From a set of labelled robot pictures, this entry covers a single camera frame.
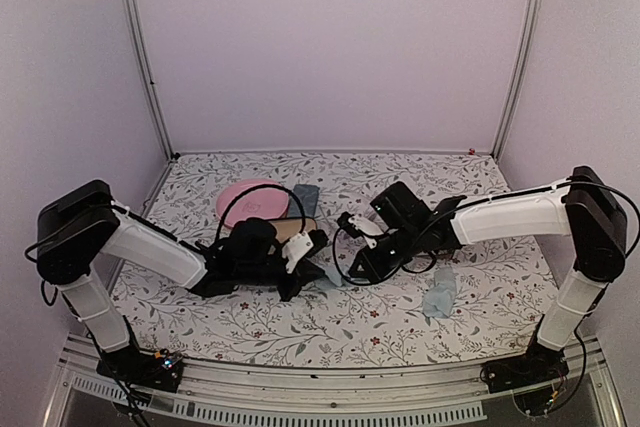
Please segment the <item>light blue cleaning cloth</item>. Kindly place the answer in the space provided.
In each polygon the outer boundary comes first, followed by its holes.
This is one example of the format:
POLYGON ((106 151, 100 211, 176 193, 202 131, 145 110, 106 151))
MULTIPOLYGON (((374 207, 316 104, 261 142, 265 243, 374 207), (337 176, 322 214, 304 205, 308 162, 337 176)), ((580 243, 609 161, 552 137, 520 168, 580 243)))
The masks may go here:
POLYGON ((343 280, 342 276, 338 273, 338 271, 331 266, 319 266, 324 269, 327 279, 317 280, 312 282, 315 287, 318 287, 321 290, 331 290, 337 289, 340 287, 344 287, 346 282, 343 280))

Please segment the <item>black beige glasses case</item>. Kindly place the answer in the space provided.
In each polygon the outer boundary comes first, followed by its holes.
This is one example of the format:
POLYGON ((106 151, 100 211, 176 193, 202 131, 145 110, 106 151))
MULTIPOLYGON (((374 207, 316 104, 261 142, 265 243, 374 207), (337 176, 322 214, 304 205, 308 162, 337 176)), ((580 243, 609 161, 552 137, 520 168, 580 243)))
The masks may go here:
MULTIPOLYGON (((271 226, 276 229, 276 242, 278 245, 284 245, 291 237, 300 232, 302 226, 302 218, 279 218, 269 220, 271 226)), ((304 231, 312 240, 317 235, 317 223, 314 219, 307 218, 305 221, 304 231)))

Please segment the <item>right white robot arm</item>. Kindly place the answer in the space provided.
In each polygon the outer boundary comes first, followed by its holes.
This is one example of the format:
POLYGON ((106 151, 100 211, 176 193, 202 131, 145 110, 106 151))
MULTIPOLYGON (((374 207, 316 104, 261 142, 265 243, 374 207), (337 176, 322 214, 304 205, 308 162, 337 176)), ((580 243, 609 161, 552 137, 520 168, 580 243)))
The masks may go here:
POLYGON ((575 261, 557 300, 544 314, 517 362, 517 374, 537 383, 556 364, 581 321, 597 306, 607 286, 624 271, 628 255, 627 216, 621 193, 602 183, 588 166, 570 177, 528 190, 469 200, 449 197, 429 208, 403 182, 379 194, 371 207, 386 227, 343 213, 338 225, 362 248, 349 269, 353 278, 385 281, 417 255, 435 256, 479 242, 537 235, 569 236, 575 261))

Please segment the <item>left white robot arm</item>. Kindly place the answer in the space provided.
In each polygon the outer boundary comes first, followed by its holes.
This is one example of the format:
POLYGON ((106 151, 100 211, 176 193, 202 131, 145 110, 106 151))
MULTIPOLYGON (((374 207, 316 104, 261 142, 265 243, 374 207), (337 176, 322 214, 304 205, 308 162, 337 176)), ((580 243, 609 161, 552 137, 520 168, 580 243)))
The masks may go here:
POLYGON ((72 311, 110 354, 111 366, 128 381, 148 373, 124 316, 118 313, 91 265, 100 254, 145 268, 201 298, 228 295, 240 286, 272 286, 289 301, 324 272, 312 257, 328 244, 326 233, 306 217, 280 238, 275 222, 250 217, 209 246, 190 244, 132 213, 93 180, 44 207, 37 240, 24 256, 43 282, 56 287, 72 311))

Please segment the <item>pink clear sunglasses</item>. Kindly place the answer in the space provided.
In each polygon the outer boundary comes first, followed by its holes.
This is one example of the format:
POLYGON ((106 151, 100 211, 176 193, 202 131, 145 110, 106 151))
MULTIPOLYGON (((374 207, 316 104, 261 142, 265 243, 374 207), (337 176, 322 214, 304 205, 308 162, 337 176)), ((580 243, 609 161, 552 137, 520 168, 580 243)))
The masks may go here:
POLYGON ((321 219, 322 223, 325 226, 330 227, 331 226, 331 218, 326 213, 325 209, 322 206, 319 206, 318 207, 318 211, 319 211, 319 215, 320 215, 320 219, 321 219))

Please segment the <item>brown sunglasses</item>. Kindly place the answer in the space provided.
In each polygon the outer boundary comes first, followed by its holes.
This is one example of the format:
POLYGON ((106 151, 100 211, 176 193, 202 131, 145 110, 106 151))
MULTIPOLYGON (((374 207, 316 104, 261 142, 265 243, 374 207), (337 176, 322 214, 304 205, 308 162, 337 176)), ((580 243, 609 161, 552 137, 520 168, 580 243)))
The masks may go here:
POLYGON ((430 251, 426 253, 426 258, 429 259, 432 263, 437 263, 439 261, 449 261, 455 257, 456 252, 457 250, 455 248, 430 251))

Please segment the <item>grey marbled glasses case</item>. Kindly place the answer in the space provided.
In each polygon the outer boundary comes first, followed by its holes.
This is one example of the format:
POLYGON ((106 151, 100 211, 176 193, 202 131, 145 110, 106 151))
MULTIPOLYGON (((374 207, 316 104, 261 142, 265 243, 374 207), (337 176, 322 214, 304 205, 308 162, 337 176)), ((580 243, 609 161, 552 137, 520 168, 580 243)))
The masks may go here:
POLYGON ((319 201, 320 188, 311 184, 296 184, 293 193, 300 200, 302 209, 292 200, 289 205, 288 215, 290 218, 301 218, 305 215, 307 218, 314 218, 319 201))

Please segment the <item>pink round plate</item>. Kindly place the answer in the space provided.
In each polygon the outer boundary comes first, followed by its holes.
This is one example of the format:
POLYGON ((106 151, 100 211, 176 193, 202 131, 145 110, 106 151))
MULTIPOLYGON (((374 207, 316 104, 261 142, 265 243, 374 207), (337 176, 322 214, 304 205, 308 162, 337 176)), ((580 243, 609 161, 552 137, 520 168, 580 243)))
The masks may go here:
POLYGON ((256 217, 264 220, 283 217, 288 210, 289 195, 280 190, 281 184, 269 179, 247 179, 225 187, 216 199, 218 226, 231 229, 239 221, 256 217), (231 202, 240 194, 252 187, 269 185, 269 188, 258 189, 242 196, 231 208, 225 219, 224 212, 231 202))

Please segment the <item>front aluminium rail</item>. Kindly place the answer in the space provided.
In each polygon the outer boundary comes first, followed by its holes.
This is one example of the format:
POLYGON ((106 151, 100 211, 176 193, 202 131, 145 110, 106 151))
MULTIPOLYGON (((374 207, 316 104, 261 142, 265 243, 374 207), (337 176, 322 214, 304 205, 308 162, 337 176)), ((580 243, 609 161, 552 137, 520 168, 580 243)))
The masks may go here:
POLYGON ((137 388, 132 408, 70 336, 47 426, 627 426, 594 337, 566 350, 566 378, 491 392, 478 361, 385 368, 268 367, 188 359, 178 390, 137 388))

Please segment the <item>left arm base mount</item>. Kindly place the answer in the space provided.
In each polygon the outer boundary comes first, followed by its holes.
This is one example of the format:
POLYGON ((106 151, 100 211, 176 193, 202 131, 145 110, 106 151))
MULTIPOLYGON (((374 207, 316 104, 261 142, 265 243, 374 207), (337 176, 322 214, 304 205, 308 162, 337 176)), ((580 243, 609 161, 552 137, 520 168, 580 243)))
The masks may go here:
POLYGON ((178 391, 184 371, 184 357, 180 352, 143 351, 132 331, 129 331, 128 343, 115 351, 107 352, 97 342, 94 346, 100 356, 98 374, 128 385, 170 393, 178 391))

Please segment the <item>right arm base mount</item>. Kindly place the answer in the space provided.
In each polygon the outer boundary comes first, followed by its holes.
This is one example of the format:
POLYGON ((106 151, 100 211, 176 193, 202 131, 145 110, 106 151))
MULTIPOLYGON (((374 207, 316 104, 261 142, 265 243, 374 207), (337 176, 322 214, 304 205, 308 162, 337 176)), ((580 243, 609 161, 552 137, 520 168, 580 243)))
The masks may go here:
POLYGON ((481 366, 480 380, 490 393, 528 387, 559 379, 569 373, 564 349, 553 350, 543 346, 534 331, 524 353, 491 360, 481 366))

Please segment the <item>right aluminium frame post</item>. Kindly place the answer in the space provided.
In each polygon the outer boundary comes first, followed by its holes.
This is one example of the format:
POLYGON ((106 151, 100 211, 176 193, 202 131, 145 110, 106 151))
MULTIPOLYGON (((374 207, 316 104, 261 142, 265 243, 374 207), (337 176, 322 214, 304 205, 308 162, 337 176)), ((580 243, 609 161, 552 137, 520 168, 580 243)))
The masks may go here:
POLYGON ((530 52, 534 43, 535 30, 542 1, 543 0, 526 0, 523 25, 518 42, 516 58, 491 150, 491 156, 497 163, 500 162, 504 155, 516 115, 519 97, 524 85, 530 52))

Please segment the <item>aluminium frame post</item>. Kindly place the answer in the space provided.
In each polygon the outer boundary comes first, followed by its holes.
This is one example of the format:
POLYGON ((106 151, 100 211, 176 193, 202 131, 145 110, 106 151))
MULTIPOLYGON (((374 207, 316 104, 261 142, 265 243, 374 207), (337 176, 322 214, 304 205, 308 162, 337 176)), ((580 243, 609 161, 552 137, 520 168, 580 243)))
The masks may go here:
POLYGON ((534 43, 535 30, 542 1, 543 0, 526 0, 523 25, 518 42, 516 58, 491 150, 491 156, 497 163, 500 162, 504 155, 516 115, 519 97, 524 85, 530 52, 534 43))
POLYGON ((152 126, 164 157, 171 161, 175 156, 175 151, 162 112, 151 62, 145 45, 138 2, 137 0, 122 1, 152 126))

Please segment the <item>left aluminium frame post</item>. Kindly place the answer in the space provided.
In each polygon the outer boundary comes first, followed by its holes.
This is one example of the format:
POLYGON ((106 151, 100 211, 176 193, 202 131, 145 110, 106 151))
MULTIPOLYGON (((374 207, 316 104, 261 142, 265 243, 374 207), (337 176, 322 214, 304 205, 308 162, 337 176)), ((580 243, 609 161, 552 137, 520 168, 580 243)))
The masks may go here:
POLYGON ((175 156, 175 151, 162 112, 151 62, 145 45, 138 2, 137 0, 122 1, 152 126, 164 157, 171 161, 175 156))

